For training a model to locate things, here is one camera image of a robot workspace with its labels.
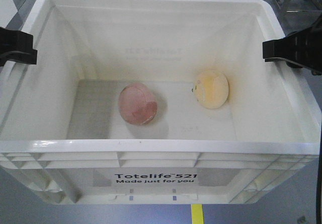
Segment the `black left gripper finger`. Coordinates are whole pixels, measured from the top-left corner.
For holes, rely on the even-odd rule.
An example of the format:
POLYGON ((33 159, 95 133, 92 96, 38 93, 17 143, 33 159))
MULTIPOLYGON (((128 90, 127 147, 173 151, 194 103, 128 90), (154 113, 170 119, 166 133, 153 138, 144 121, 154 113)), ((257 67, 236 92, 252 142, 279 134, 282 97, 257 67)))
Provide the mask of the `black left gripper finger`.
POLYGON ((1 27, 1 66, 7 61, 37 64, 37 50, 33 48, 33 35, 1 27))

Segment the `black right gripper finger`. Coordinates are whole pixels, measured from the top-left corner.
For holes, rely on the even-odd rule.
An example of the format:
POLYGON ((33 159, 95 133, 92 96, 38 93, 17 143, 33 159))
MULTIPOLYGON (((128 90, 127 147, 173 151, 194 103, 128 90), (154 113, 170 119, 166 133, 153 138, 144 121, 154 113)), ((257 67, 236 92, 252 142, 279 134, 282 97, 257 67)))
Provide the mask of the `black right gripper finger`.
POLYGON ((284 60, 292 66, 321 68, 321 27, 312 26, 262 44, 266 62, 284 60))

